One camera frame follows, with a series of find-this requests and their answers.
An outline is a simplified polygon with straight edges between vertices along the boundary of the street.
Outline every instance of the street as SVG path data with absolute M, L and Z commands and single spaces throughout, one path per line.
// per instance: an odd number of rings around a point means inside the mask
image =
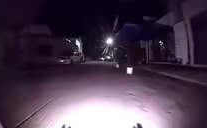
M 203 128 L 207 87 L 114 63 L 40 67 L 0 78 L 6 128 Z

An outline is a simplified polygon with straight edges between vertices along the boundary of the curb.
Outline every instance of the curb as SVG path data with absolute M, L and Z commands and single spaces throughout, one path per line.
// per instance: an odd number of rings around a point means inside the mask
M 150 72 L 154 72 L 154 73 L 159 74 L 159 75 L 166 76 L 166 77 L 170 77 L 170 78 L 174 78 L 174 79 L 179 79 L 179 80 L 186 81 L 186 82 L 189 82 L 189 83 L 200 84 L 200 85 L 203 85 L 203 86 L 207 87 L 207 82 L 198 81 L 196 79 L 182 77 L 182 76 L 171 74 L 171 73 L 167 73 L 167 72 L 155 71 L 155 70 L 152 70 L 152 69 L 146 69 L 146 70 L 150 71 Z

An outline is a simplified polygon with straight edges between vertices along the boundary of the building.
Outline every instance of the building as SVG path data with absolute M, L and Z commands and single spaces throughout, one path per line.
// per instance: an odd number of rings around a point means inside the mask
M 62 55 L 82 51 L 75 42 L 54 37 L 47 25 L 12 28 L 0 33 L 0 70 L 27 64 L 57 64 Z
M 170 0 L 157 22 L 172 26 L 175 57 L 183 65 L 207 67 L 207 0 Z

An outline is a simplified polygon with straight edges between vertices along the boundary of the night sky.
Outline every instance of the night sky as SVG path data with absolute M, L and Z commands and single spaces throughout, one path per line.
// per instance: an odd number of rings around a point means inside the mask
M 86 47 L 115 33 L 125 22 L 141 24 L 168 11 L 167 0 L 1 0 L 0 33 L 15 26 L 48 24 L 55 36 L 82 37 Z

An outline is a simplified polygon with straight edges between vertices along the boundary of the white car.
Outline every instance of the white car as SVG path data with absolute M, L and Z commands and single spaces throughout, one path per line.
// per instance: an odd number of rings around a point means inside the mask
M 75 64 L 85 62 L 85 57 L 82 53 L 74 52 L 73 55 L 71 55 L 70 57 L 61 56 L 59 61 L 62 64 Z

